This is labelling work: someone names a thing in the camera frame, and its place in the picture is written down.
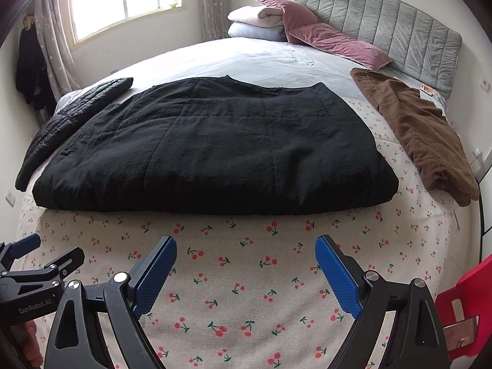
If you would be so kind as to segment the person's left hand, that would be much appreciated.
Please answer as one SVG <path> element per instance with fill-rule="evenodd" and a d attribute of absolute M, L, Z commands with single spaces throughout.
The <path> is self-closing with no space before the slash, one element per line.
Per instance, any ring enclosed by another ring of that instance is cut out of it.
<path fill-rule="evenodd" d="M 18 356 L 32 368 L 40 368 L 43 364 L 42 353 L 37 339 L 37 325 L 34 321 L 20 323 L 11 327 L 18 345 Z"/>

